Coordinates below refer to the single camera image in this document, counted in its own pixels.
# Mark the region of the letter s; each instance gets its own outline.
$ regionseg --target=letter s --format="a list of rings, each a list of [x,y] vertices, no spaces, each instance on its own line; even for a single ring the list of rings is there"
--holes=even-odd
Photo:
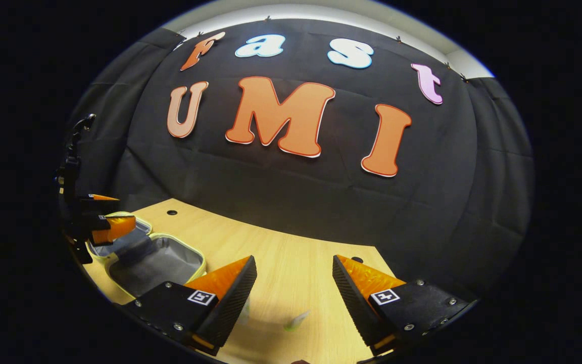
[[[333,51],[327,53],[331,62],[337,65],[346,65],[351,68],[367,68],[372,64],[370,55],[374,55],[374,49],[359,41],[338,38],[329,43]]]

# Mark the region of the wall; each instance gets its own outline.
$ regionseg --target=wall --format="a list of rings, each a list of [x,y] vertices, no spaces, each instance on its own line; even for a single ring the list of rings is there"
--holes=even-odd
[[[268,0],[268,3],[279,3]],[[255,2],[247,0],[219,0],[198,7],[191,12],[169,21],[163,27],[194,38],[199,32],[208,33],[240,23],[272,19],[317,19],[334,21],[365,28],[396,38],[427,53],[466,78],[493,77],[478,60],[441,33],[396,9],[376,2],[333,2],[321,0],[311,4],[274,4],[251,7]]]

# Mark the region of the orange letter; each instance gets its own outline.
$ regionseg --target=orange letter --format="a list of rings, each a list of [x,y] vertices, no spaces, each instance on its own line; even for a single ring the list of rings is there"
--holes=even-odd
[[[269,145],[289,122],[286,135],[277,142],[278,147],[310,158],[320,155],[318,132],[325,105],[335,96],[332,88],[305,82],[280,104],[269,78],[246,77],[239,81],[239,87],[243,90],[242,100],[233,129],[226,132],[228,141],[250,144],[255,139],[250,131],[254,116],[262,145]]]
[[[219,34],[213,35],[212,37],[209,37],[208,39],[197,43],[195,49],[192,51],[192,54],[190,55],[190,58],[188,58],[187,62],[185,62],[185,64],[181,66],[181,71],[197,64],[197,62],[199,62],[199,56],[205,55],[208,49],[212,47],[212,44],[215,43],[215,40],[222,39],[224,35],[226,35],[226,32],[220,32]]]
[[[378,104],[374,109],[380,118],[376,140],[372,152],[361,161],[361,167],[383,177],[394,177],[399,170],[397,154],[401,136],[406,126],[412,124],[412,119],[404,111],[389,105]]]
[[[181,100],[185,94],[185,86],[177,87],[170,94],[170,107],[168,110],[168,131],[172,136],[185,138],[192,132],[197,121],[197,111],[201,101],[201,93],[208,88],[206,81],[197,82],[190,86],[190,106],[187,108],[187,118],[181,124],[178,122],[178,108],[181,106]]]

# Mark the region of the table surface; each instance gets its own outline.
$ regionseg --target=table surface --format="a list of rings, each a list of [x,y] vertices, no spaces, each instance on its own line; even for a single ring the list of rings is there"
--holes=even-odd
[[[168,215],[168,210],[178,214]],[[394,277],[376,247],[289,235],[213,214],[171,199],[134,212],[152,224],[153,233],[169,233],[200,250],[207,272],[245,256],[256,259],[257,279],[250,293],[250,316],[236,323],[216,358],[229,363],[281,363],[304,359],[347,364],[372,357],[356,330],[332,278],[335,254],[363,259]],[[84,265],[113,302],[132,297],[106,274],[103,263]],[[283,325],[309,311],[300,327]]]

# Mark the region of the letter m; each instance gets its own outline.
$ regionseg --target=letter m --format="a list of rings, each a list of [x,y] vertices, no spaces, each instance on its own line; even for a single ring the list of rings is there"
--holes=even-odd
[[[318,132],[325,105],[335,96],[332,88],[320,83],[303,83],[280,104],[270,78],[246,77],[239,81],[239,87],[242,100],[233,129],[226,132],[228,141],[252,143],[255,135],[250,126],[255,117],[259,140],[267,146],[288,122],[288,130],[277,142],[278,147],[310,158],[320,155]]]

